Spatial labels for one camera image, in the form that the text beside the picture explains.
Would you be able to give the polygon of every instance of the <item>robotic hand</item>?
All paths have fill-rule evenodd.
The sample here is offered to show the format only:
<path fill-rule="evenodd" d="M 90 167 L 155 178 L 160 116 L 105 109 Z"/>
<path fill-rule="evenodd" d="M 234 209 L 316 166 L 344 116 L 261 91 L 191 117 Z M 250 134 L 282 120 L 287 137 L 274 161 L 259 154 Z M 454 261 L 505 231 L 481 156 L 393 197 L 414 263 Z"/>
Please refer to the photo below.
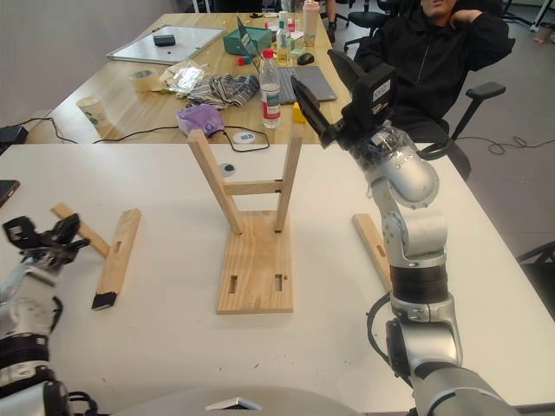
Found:
<path fill-rule="evenodd" d="M 439 179 L 421 159 L 427 155 L 388 121 L 395 70 L 382 64 L 366 74 L 345 54 L 328 55 L 352 96 L 342 119 L 330 124 L 310 90 L 295 78 L 292 84 L 322 146 L 336 141 L 353 156 L 382 215 L 395 315 L 386 327 L 388 364 L 414 389 L 421 416 L 517 414 L 479 375 L 461 367 L 454 299 L 447 290 L 447 226 L 432 207 Z"/>
<path fill-rule="evenodd" d="M 74 261 L 87 239 L 73 241 L 79 230 L 74 214 L 42 234 L 27 217 L 3 225 L 21 250 L 22 262 L 0 288 L 0 414 L 69 416 L 69 395 L 49 364 L 49 335 L 62 314 L 55 297 L 58 274 Z"/>

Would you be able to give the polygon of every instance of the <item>green box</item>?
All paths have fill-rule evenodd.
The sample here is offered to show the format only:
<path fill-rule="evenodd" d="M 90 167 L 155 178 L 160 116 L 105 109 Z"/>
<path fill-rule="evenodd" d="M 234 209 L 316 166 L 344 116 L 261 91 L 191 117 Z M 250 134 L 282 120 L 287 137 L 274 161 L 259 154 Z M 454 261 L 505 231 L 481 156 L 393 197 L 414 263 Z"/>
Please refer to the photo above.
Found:
<path fill-rule="evenodd" d="M 264 48 L 271 46 L 271 30 L 262 28 L 246 28 L 254 45 L 262 54 Z M 235 29 L 232 33 L 224 36 L 225 52 L 232 55 L 249 55 L 239 40 L 239 31 Z"/>

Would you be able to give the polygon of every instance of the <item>computer mouse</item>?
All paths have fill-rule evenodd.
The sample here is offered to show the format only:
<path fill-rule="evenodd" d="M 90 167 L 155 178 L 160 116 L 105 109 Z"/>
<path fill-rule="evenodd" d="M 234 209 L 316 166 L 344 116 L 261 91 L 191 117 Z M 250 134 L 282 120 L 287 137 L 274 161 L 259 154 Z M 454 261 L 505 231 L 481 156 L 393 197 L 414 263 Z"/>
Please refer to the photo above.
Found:
<path fill-rule="evenodd" d="M 306 54 L 302 54 L 297 58 L 297 64 L 299 65 L 307 65 L 309 63 L 313 63 L 314 62 L 314 55 L 313 54 L 309 54 L 308 52 Z"/>

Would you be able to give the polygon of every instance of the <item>laptop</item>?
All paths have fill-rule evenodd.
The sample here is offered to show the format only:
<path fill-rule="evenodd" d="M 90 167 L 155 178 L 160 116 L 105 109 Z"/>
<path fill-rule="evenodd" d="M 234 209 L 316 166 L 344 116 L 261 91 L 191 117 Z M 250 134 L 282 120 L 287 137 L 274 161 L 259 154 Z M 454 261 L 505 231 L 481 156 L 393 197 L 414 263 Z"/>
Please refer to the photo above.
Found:
<path fill-rule="evenodd" d="M 260 60 L 262 55 L 252 41 L 251 36 L 247 32 L 246 27 L 237 16 L 238 32 L 241 44 L 251 56 L 254 67 L 260 73 Z M 305 67 L 277 67 L 279 73 L 279 103 L 292 104 L 297 101 L 293 87 L 291 85 L 291 76 L 295 75 L 310 91 L 314 94 L 318 101 L 336 100 L 336 93 L 333 92 L 331 86 L 323 76 L 322 70 L 318 66 Z"/>

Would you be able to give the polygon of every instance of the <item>black cable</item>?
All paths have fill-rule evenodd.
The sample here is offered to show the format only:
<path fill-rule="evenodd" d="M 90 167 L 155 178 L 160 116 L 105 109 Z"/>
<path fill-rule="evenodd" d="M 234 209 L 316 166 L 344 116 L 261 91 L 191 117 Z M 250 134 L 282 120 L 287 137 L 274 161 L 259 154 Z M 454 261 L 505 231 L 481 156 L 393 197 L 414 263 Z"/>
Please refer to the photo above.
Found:
<path fill-rule="evenodd" d="M 91 397 L 85 392 L 70 392 L 68 394 L 69 401 L 85 401 L 88 404 L 88 410 L 84 413 L 85 416 L 98 416 L 98 404 L 92 400 Z"/>
<path fill-rule="evenodd" d="M 62 316 L 63 312 L 63 303 L 60 298 L 58 298 L 58 296 L 54 296 L 52 300 L 54 301 L 56 308 L 54 309 L 54 317 L 52 319 L 52 325 L 50 326 L 50 332 L 52 332 L 58 325 L 58 321 L 60 321 L 60 316 Z"/>
<path fill-rule="evenodd" d="M 60 131 L 58 130 L 58 126 L 56 125 L 56 122 L 54 121 L 54 117 L 33 117 L 33 118 L 28 119 L 26 121 L 23 121 L 21 123 L 14 124 L 14 126 L 22 126 L 23 124 L 27 124 L 27 123 L 30 123 L 31 121 L 35 121 L 35 120 L 48 120 L 48 121 L 50 121 L 52 123 L 52 127 L 54 128 L 55 136 L 58 139 L 63 140 L 63 141 L 68 141 L 70 143 L 75 143 L 76 145 L 78 144 L 76 141 L 73 141 L 71 139 L 66 139 L 65 137 L 62 137 L 60 135 Z"/>
<path fill-rule="evenodd" d="M 544 141 L 542 143 L 539 143 L 538 145 L 529 145 L 526 140 L 520 138 L 519 136 L 513 136 L 514 143 L 499 143 L 498 141 L 494 141 L 491 139 L 487 139 L 485 137 L 478 137 L 478 136 L 459 137 L 457 140 L 465 140 L 465 139 L 483 140 L 490 143 L 490 145 L 487 147 L 487 151 L 489 153 L 496 154 L 498 156 L 501 156 L 506 153 L 505 147 L 515 147 L 517 149 L 537 149 L 538 147 L 542 147 L 550 143 L 555 143 L 555 139 L 553 139 L 553 140 Z"/>
<path fill-rule="evenodd" d="M 93 145 L 95 145 L 96 143 L 102 143 L 103 141 L 122 141 L 122 140 L 128 139 L 131 136 L 135 136 L 136 134 L 151 133 L 157 130 L 170 130 L 174 128 L 179 128 L 179 126 L 155 127 L 155 128 L 151 128 L 150 130 L 140 130 L 139 132 L 130 133 L 126 136 L 120 137 L 119 139 L 101 139 L 101 140 L 93 141 Z"/>
<path fill-rule="evenodd" d="M 270 148 L 270 140 L 268 139 L 268 134 L 266 134 L 265 132 L 259 132 L 258 130 L 252 130 L 251 128 L 247 128 L 247 127 L 241 127 L 241 126 L 224 126 L 224 128 L 238 128 L 241 130 L 246 130 L 247 132 L 253 132 L 253 133 L 258 133 L 258 134 L 262 134 L 264 136 L 264 138 L 266 139 L 266 144 L 261 146 L 261 147 L 254 147 L 252 149 L 245 149 L 245 150 L 241 150 L 241 149 L 237 149 L 234 145 L 232 140 L 229 138 L 229 136 L 227 135 L 227 132 L 225 130 L 219 130 L 220 132 L 222 132 L 225 136 L 225 138 L 227 139 L 227 141 L 229 141 L 229 145 L 232 147 L 234 152 L 237 153 L 248 153 L 248 152 L 257 152 L 259 150 L 265 150 Z"/>
<path fill-rule="evenodd" d="M 385 354 L 382 351 L 382 349 L 380 348 L 378 343 L 375 341 L 374 334 L 372 333 L 372 326 L 374 325 L 375 316 L 377 315 L 379 310 L 383 307 L 383 305 L 385 305 L 389 302 L 389 295 L 390 295 L 390 292 L 386 293 L 380 299 L 375 301 L 375 303 L 372 305 L 372 308 L 370 308 L 370 311 L 366 314 L 366 316 L 367 316 L 367 318 L 366 318 L 366 328 L 368 330 L 368 341 L 370 342 L 370 346 L 374 349 L 374 351 L 377 352 L 378 355 L 380 355 L 380 357 L 382 357 L 382 359 L 386 362 L 388 367 L 389 367 L 389 357 L 388 357 L 387 354 Z M 399 375 L 399 377 L 405 383 L 407 383 L 409 387 L 412 388 L 413 384 L 410 382 L 408 377 L 405 377 L 403 375 Z"/>

